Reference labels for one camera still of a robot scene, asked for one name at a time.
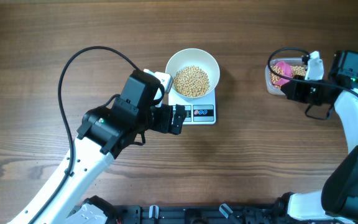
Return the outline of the pink measuring scoop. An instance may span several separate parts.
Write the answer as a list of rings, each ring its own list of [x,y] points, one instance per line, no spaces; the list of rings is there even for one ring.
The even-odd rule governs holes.
[[[277,88],[288,83],[289,80],[286,78],[281,78],[280,76],[277,76],[276,73],[283,77],[292,78],[292,68],[289,64],[287,64],[284,61],[279,61],[274,66],[272,66],[272,69],[275,73],[270,74],[271,82]]]

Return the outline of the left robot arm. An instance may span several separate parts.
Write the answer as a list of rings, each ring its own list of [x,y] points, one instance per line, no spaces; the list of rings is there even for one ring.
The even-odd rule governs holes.
[[[134,70],[112,107],[89,110],[83,117],[73,152],[68,152],[32,201],[12,223],[62,223],[94,180],[147,130],[179,135],[185,108],[162,103],[173,85],[167,73]]]

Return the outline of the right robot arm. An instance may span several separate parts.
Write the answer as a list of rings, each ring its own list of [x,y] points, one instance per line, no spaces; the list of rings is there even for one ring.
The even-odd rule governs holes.
[[[286,83],[280,90],[289,100],[309,107],[328,104],[342,122],[348,155],[322,190],[287,193],[278,199],[277,217],[292,223],[358,223],[358,52],[338,50],[327,79],[319,52],[302,53],[306,75],[282,75]]]

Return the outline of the white digital kitchen scale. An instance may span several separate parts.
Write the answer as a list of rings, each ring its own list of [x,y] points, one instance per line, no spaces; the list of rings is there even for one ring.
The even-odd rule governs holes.
[[[191,98],[182,96],[175,90],[168,95],[168,104],[185,107],[184,125],[211,125],[216,123],[216,97],[212,90],[205,96]]]

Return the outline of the soybeans in bowl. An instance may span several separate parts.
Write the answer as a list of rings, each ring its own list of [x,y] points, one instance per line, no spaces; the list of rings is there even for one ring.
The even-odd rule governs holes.
[[[198,97],[206,94],[210,84],[207,73],[199,67],[191,65],[177,72],[173,86],[175,91],[183,96]]]

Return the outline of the white bowl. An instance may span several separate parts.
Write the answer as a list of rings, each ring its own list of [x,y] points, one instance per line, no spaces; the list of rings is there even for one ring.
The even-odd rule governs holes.
[[[184,49],[175,53],[169,59],[165,72],[174,79],[179,70],[191,65],[199,67],[208,75],[210,87],[205,95],[217,87],[221,74],[218,62],[211,54],[201,49]]]

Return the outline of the yellow soybeans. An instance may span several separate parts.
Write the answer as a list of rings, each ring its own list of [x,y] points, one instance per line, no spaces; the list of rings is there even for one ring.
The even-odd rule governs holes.
[[[306,75],[306,70],[304,67],[302,66],[293,66],[293,65],[290,65],[291,68],[292,68],[292,78],[294,78],[295,76],[302,76],[304,77]]]

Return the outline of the clear plastic container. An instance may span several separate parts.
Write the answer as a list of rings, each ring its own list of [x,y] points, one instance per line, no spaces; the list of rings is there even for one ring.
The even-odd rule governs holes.
[[[275,65],[276,63],[278,63],[279,61],[284,61],[289,65],[293,65],[293,66],[302,66],[305,68],[306,70],[306,65],[303,64],[301,58],[276,58],[276,59],[272,59],[270,61],[270,67],[272,67],[273,65]],[[267,87],[267,91],[272,94],[272,95],[280,95],[280,96],[285,96],[284,92],[281,91],[281,88],[275,88],[271,81],[270,81],[270,69],[268,66],[266,66],[265,68],[265,82],[266,82],[266,87]]]

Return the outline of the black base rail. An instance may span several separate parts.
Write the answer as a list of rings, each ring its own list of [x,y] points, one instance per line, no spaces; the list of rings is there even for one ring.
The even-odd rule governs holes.
[[[225,217],[218,207],[160,207],[153,217],[151,208],[140,206],[102,206],[108,216],[107,223],[122,224],[285,224],[287,218],[274,217],[270,208],[231,207],[232,214]]]

